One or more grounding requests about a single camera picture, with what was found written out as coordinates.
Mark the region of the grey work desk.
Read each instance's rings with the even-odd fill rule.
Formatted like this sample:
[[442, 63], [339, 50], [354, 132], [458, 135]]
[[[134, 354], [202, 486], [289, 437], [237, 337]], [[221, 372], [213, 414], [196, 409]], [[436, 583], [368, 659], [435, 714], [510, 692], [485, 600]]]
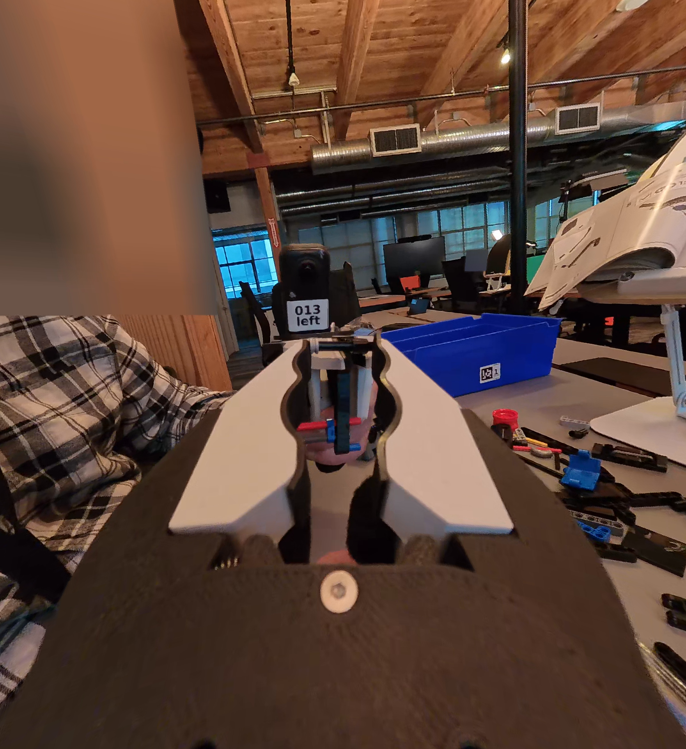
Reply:
[[358, 307], [364, 326], [377, 331], [480, 317], [479, 314], [462, 314], [435, 309], [430, 301], [423, 304], [416, 303], [414, 299], [406, 299], [405, 295], [360, 296]]

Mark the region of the black pole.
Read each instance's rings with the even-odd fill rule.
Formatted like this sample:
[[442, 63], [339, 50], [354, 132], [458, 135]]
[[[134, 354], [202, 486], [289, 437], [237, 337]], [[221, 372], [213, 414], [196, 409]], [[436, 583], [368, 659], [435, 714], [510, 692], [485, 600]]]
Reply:
[[527, 104], [528, 104], [528, 3], [508, 2], [509, 41], [509, 145], [511, 155], [511, 193], [509, 228], [511, 248], [511, 314], [525, 315], [527, 287]]

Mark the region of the white stand base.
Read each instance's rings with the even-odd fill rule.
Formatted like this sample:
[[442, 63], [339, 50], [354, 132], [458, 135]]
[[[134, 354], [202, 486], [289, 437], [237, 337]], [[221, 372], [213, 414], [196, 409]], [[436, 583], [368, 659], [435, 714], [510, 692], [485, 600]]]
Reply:
[[591, 420], [599, 435], [686, 466], [686, 415], [677, 414], [670, 397], [640, 404]]

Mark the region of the hanging ceiling lamp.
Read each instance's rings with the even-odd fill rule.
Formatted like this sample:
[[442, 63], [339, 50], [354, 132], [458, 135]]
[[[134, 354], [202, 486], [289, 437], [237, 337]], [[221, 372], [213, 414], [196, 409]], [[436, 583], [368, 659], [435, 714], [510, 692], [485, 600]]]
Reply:
[[294, 57], [292, 2], [288, 0], [284, 1], [284, 7], [287, 30], [287, 87], [292, 92], [295, 92], [296, 88], [300, 85], [300, 79], [296, 72]]

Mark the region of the silver ventilation duct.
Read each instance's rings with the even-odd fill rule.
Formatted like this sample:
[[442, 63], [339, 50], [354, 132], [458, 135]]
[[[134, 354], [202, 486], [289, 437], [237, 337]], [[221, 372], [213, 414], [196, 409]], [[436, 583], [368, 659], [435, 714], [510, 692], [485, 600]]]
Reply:
[[[600, 126], [580, 133], [556, 133], [555, 124], [555, 111], [546, 117], [528, 119], [528, 148], [671, 130], [678, 124], [686, 124], [686, 100], [604, 109]], [[369, 138], [336, 143], [331, 147], [318, 144], [310, 148], [310, 168], [313, 174], [331, 174], [507, 152], [510, 146], [509, 124], [468, 126], [442, 130], [439, 134], [423, 133], [421, 144], [420, 151], [384, 156], [375, 155]]]

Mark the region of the black toy frame piece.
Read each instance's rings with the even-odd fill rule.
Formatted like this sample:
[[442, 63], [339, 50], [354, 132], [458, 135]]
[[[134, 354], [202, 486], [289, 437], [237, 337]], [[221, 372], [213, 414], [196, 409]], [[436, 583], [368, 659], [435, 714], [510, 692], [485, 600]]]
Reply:
[[666, 473], [668, 470], [666, 456], [631, 445], [595, 443], [591, 450], [591, 457], [656, 473]]

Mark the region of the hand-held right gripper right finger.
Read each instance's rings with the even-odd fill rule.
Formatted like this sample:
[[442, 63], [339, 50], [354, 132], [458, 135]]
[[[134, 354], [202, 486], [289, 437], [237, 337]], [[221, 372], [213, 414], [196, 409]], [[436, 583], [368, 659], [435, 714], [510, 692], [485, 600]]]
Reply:
[[374, 472], [354, 492], [347, 549], [360, 565], [393, 563], [417, 536], [507, 536], [514, 523], [460, 405], [394, 344], [373, 352]]

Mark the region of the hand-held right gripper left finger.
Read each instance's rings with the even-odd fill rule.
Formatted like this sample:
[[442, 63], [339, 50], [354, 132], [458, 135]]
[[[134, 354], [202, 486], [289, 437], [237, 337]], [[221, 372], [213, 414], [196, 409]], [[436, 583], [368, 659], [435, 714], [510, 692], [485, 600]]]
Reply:
[[310, 478], [297, 427], [308, 420], [308, 341], [281, 355], [224, 404], [168, 529], [260, 535], [286, 563], [310, 560]]

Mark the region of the instruction booklet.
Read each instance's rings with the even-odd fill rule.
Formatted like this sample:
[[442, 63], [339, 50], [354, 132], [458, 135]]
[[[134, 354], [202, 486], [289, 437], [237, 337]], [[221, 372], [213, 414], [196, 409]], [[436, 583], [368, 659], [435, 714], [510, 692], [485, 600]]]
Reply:
[[548, 248], [554, 268], [540, 309], [585, 282], [686, 267], [686, 132], [631, 187], [563, 224]]

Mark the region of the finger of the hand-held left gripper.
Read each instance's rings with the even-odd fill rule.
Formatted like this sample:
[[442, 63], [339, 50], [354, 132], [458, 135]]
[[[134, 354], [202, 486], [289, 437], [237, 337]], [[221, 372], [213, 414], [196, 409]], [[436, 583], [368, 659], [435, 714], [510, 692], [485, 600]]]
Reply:
[[351, 415], [369, 417], [374, 391], [373, 339], [355, 343], [351, 353]]
[[346, 372], [346, 360], [339, 351], [311, 354], [309, 378], [310, 420], [323, 420], [322, 412], [334, 408], [338, 374]]

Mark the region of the black flat toy tile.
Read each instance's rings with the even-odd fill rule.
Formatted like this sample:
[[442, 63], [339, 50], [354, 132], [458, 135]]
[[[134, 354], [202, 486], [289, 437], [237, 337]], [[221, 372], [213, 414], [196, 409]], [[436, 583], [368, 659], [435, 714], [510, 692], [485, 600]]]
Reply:
[[680, 578], [685, 576], [686, 543], [683, 541], [635, 525], [625, 533], [621, 545], [658, 569]]

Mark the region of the blue plastic bin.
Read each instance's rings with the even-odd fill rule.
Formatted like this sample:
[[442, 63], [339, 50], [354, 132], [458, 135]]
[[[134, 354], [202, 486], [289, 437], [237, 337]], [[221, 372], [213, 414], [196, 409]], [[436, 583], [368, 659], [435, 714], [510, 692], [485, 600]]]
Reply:
[[443, 388], [460, 397], [546, 377], [562, 320], [485, 313], [383, 333]]

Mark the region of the black monitor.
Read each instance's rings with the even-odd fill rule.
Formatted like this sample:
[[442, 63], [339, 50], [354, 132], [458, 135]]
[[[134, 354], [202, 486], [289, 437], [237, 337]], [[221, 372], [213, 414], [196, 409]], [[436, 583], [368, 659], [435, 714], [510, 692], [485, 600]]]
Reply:
[[442, 236], [407, 240], [383, 245], [387, 282], [409, 276], [440, 276], [446, 246]]

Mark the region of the pile of black toy beams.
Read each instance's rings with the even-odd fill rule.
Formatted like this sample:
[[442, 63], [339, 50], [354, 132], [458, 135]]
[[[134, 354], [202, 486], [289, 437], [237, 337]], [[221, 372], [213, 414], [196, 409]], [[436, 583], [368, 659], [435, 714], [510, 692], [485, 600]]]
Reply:
[[606, 467], [606, 463], [610, 463], [608, 461], [601, 461], [600, 480], [594, 491], [583, 492], [564, 487], [560, 483], [560, 479], [568, 465], [569, 455], [577, 453], [581, 448], [554, 440], [531, 429], [523, 431], [520, 428], [515, 432], [514, 444], [527, 445], [525, 435], [547, 442], [551, 448], [563, 450], [563, 454], [554, 455], [547, 459], [535, 457], [529, 453], [514, 453], [529, 467], [558, 482], [556, 497], [562, 502], [572, 519], [575, 521], [581, 519], [592, 525], [611, 528], [612, 537], [610, 542], [606, 544], [585, 535], [600, 558], [623, 563], [634, 563], [640, 560], [631, 550], [621, 545], [622, 539], [630, 527], [635, 525], [643, 527], [637, 520], [636, 510], [638, 509], [669, 509], [686, 518], [686, 495], [673, 491], [635, 492], [613, 476]]

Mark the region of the black office chair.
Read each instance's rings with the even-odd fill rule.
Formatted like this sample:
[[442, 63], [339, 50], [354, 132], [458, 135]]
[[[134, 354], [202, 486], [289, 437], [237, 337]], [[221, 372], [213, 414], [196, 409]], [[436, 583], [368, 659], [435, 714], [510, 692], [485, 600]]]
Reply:
[[466, 257], [444, 260], [441, 268], [450, 291], [450, 311], [460, 314], [481, 314], [479, 276], [475, 271], [466, 270]]
[[353, 276], [353, 267], [345, 261], [341, 270], [329, 274], [329, 316], [331, 323], [342, 328], [361, 315]]

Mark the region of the pale booklet stand board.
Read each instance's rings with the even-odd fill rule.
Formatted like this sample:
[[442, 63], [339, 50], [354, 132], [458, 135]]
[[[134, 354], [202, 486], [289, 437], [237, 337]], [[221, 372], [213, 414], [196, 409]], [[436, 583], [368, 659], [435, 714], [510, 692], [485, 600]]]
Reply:
[[686, 267], [639, 271], [628, 279], [585, 282], [576, 289], [597, 304], [686, 305]]

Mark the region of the person's left hand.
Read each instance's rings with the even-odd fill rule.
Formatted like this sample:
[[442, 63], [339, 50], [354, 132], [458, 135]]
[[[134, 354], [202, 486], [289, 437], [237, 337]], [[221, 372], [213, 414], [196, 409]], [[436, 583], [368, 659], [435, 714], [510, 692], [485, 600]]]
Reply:
[[348, 463], [369, 462], [374, 459], [374, 448], [370, 446], [371, 437], [376, 436], [373, 424], [365, 422], [350, 428], [348, 453], [335, 453], [334, 444], [313, 443], [305, 445], [305, 455], [309, 461], [320, 467], [330, 467], [330, 470], [337, 470]]

